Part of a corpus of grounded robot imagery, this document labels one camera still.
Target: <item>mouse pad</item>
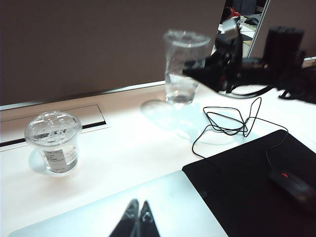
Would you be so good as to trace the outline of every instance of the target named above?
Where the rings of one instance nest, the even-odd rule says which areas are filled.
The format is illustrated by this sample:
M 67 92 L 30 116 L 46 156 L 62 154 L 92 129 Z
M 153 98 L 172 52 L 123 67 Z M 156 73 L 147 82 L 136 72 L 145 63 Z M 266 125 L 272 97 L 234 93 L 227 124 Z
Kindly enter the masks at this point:
M 265 151 L 285 134 L 278 130 L 182 168 L 229 237 L 315 235 L 316 215 L 302 211 L 268 179 Z M 287 170 L 316 189 L 316 154 L 292 135 L 268 155 L 275 170 Z

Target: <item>black cable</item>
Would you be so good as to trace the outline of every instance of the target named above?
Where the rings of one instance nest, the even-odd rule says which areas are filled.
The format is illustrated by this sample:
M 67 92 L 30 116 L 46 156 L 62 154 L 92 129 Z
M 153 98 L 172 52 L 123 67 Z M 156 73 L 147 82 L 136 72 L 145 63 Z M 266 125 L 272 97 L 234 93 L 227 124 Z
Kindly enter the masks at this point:
M 259 106 L 258 106 L 256 115 L 255 115 L 255 116 L 251 116 L 252 107 L 253 107 L 253 105 L 254 105 L 254 103 L 255 103 L 256 101 L 259 101 Z M 255 99 L 255 100 L 252 102 L 252 104 L 251 104 L 251 106 L 250 106 L 249 116 L 248 116 L 248 118 L 247 118 L 245 121 L 243 120 L 240 111 L 239 111 L 238 109 L 236 109 L 236 108 L 233 108 L 233 107 L 220 107 L 220 106 L 207 106 L 207 107 L 204 107 L 204 108 L 203 108 L 203 112 L 204 112 L 204 114 L 206 115 L 207 119 L 209 120 L 210 124 L 205 127 L 205 129 L 204 129 L 203 132 L 200 134 L 200 136 L 198 136 L 197 139 L 193 142 L 193 144 L 192 144 L 192 152 L 193 152 L 195 155 L 197 155 L 197 156 L 199 156 L 199 157 L 201 157 L 201 158 L 203 158 L 203 159 L 205 159 L 205 160 L 207 160 L 207 161 L 213 163 L 214 165 L 216 165 L 216 166 L 221 170 L 221 174 L 224 175 L 223 169 L 222 169 L 218 164 L 216 164 L 216 163 L 215 163 L 214 161 L 212 161 L 211 159 L 207 159 L 206 157 L 204 157 L 204 156 L 202 156 L 202 155 L 200 155 L 200 154 L 198 154 L 198 153 L 196 153 L 196 152 L 194 151 L 194 146 L 195 146 L 196 142 L 201 138 L 201 136 L 207 131 L 207 129 L 208 129 L 209 127 L 212 127 L 215 131 L 221 131 L 221 132 L 223 132 L 223 133 L 225 133 L 226 135 L 229 135 L 229 136 L 233 136 L 233 135 L 236 135 L 237 133 L 241 132 L 242 135 L 243 135 L 243 137 L 247 137 L 247 136 L 250 134 L 250 132 L 251 132 L 251 130 L 252 130 L 252 128 L 253 128 L 253 125 L 254 125 L 255 121 L 256 121 L 257 119 L 259 119 L 259 120 L 261 120 L 261 121 L 268 122 L 268 123 L 274 124 L 274 125 L 276 125 L 276 126 L 282 127 L 282 128 L 286 131 L 286 134 L 285 134 L 284 138 L 282 139 L 282 141 L 281 141 L 280 143 L 278 143 L 278 144 L 276 144 L 276 145 L 274 145 L 274 146 L 272 146 L 272 147 L 266 149 L 267 161 L 268 161 L 268 163 L 269 163 L 270 168 L 271 168 L 272 170 L 274 170 L 274 167 L 273 167 L 273 165 L 272 165 L 272 162 L 271 162 L 270 159 L 269 159 L 268 152 L 269 152 L 270 150 L 272 150 L 272 149 L 274 149 L 274 148 L 276 148 L 276 147 L 278 147 L 278 146 L 280 146 L 280 145 L 283 144 L 283 142 L 284 142 L 284 141 L 286 140 L 286 138 L 287 138 L 288 129 L 287 129 L 286 127 L 280 125 L 280 124 L 277 124 L 277 123 L 274 123 L 274 122 L 271 122 L 271 121 L 268 121 L 268 120 L 265 120 L 265 119 L 262 119 L 262 118 L 258 118 L 258 113 L 259 113 L 259 110 L 260 110 L 260 107 L 261 107 L 261 102 L 262 102 L 262 98 L 261 98 L 261 97 Z M 224 109 L 224 110 L 229 109 L 229 110 L 235 110 L 235 111 L 237 111 L 237 112 L 239 113 L 240 120 L 238 120 L 238 119 L 236 119 L 236 118 L 233 118 L 233 117 L 229 117 L 229 116 L 220 114 L 220 113 L 206 111 L 207 109 Z M 238 128 L 226 128 L 226 127 L 222 127 L 222 126 L 218 125 L 218 124 L 210 117 L 210 114 L 212 114 L 212 115 L 217 115 L 217 116 L 221 116 L 221 117 L 224 117 L 224 118 L 227 118 L 227 119 L 231 119 L 231 120 L 233 120 L 233 121 L 236 121 L 236 122 L 240 123 L 241 126 L 238 127 Z M 252 122 L 252 124 L 251 124 L 250 129 L 248 129 L 247 123 L 249 122 L 250 119 L 253 119 L 253 122 Z

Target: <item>glass of water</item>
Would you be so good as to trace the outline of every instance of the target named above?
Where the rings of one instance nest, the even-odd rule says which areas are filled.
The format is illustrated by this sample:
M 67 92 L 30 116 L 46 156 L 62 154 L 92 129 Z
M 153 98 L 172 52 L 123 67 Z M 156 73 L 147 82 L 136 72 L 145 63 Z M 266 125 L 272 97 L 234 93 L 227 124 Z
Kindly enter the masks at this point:
M 198 89 L 198 82 L 182 74 L 182 70 L 202 68 L 210 55 L 211 38 L 196 32 L 169 30 L 163 35 L 166 45 L 166 101 L 189 104 Z
M 81 130 L 77 117 L 60 111 L 45 112 L 26 127 L 25 140 L 38 150 L 48 170 L 66 173 L 76 167 Z

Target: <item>label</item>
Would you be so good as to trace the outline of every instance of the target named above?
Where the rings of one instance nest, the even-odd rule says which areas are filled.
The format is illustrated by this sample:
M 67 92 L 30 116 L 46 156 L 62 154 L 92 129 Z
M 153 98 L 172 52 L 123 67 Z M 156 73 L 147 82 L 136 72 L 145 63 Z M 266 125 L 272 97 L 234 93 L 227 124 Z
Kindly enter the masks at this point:
M 44 154 L 52 172 L 62 173 L 68 171 L 63 150 L 44 151 Z

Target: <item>computer mouse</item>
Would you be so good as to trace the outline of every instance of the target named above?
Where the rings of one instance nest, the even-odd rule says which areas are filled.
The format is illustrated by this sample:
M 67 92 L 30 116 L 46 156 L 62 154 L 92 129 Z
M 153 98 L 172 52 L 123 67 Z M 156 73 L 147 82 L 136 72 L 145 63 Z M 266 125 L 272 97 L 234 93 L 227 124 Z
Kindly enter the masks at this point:
M 293 196 L 304 211 L 316 214 L 316 191 L 309 184 L 288 171 L 272 171 L 269 178 Z
M 259 24 L 259 20 L 254 17 L 250 17 L 247 20 L 245 20 L 245 23 L 247 23 L 248 25 L 257 26 Z

